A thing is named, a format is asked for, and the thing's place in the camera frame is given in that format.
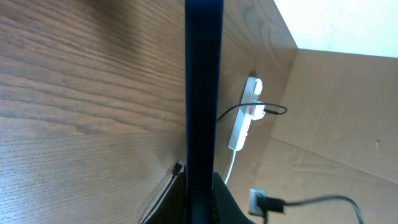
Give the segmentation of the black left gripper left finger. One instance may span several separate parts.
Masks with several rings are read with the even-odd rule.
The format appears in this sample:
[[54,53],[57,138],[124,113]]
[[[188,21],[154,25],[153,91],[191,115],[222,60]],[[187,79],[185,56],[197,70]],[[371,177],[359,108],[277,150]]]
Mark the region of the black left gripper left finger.
[[173,177],[170,187],[160,197],[160,202],[153,207],[143,224],[182,224],[185,218],[186,170]]

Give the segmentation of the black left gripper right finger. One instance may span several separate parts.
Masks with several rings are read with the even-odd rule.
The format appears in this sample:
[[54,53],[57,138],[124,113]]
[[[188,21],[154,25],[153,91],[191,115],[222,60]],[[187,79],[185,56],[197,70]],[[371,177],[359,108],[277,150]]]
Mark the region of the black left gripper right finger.
[[217,224],[253,224],[241,211],[219,173],[213,173],[211,222]]

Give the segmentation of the blue Galaxy smartphone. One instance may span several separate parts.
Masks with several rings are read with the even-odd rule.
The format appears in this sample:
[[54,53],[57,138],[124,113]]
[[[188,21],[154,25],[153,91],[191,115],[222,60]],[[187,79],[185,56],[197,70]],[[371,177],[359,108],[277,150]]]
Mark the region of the blue Galaxy smartphone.
[[222,26],[222,0],[185,2],[188,223],[211,217]]

